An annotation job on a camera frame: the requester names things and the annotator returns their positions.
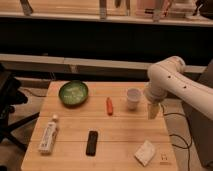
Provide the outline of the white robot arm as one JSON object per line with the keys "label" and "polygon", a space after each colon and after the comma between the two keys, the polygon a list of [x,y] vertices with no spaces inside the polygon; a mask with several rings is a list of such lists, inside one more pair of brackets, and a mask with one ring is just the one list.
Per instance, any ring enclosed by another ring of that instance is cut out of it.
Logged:
{"label": "white robot arm", "polygon": [[213,88],[185,77],[185,67],[184,60],[178,56],[150,65],[144,96],[151,104],[159,104],[170,92],[213,120]]}

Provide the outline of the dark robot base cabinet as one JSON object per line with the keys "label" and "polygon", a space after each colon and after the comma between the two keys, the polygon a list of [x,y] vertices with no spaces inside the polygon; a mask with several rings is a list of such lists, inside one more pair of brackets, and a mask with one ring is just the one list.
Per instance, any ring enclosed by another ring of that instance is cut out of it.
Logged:
{"label": "dark robot base cabinet", "polygon": [[[213,88],[213,59],[197,79],[198,83]],[[201,165],[213,171],[213,120],[208,119],[186,102],[182,107],[190,128]]]}

